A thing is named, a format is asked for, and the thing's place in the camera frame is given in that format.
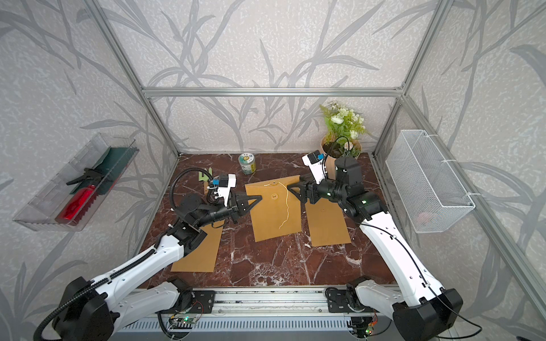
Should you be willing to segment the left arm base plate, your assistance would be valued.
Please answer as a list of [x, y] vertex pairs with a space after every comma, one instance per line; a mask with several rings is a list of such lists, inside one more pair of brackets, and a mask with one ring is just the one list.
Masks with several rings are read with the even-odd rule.
[[212, 313], [215, 296], [216, 292], [212, 290], [185, 291], [175, 301], [174, 306], [160, 311], [160, 313], [210, 314]]

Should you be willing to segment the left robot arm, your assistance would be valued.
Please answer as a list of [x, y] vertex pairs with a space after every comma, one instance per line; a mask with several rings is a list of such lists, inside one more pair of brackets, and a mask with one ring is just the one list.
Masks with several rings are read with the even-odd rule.
[[151, 247], [103, 275], [70, 282], [58, 308], [38, 325], [33, 339], [43, 340], [44, 330], [52, 325], [60, 340], [108, 340], [149, 314], [172, 309], [191, 295], [182, 280], [166, 281], [140, 294], [132, 291], [196, 250], [207, 236], [204, 226], [236, 221], [261, 200], [262, 196], [229, 193], [226, 201], [212, 205], [194, 193], [187, 195], [171, 206], [177, 219]]

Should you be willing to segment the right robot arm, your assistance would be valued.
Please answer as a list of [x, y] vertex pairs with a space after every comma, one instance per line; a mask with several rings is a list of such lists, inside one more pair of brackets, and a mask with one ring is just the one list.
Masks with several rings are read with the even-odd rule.
[[335, 162], [336, 175], [326, 174], [326, 155], [319, 151], [302, 158], [311, 173], [287, 190], [300, 202], [324, 200], [337, 204], [379, 251], [398, 284], [393, 291], [362, 277], [346, 286], [346, 303], [359, 313], [372, 308], [394, 322], [404, 340], [445, 340], [444, 332], [461, 317], [463, 299], [446, 289], [418, 259], [396, 227], [386, 204], [366, 190], [360, 164], [352, 156]]

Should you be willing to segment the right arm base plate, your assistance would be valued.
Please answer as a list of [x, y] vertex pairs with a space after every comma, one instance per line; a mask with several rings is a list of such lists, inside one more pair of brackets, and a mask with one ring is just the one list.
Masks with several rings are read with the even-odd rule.
[[330, 313], [374, 313], [374, 308], [363, 305], [353, 288], [328, 287], [324, 291]]

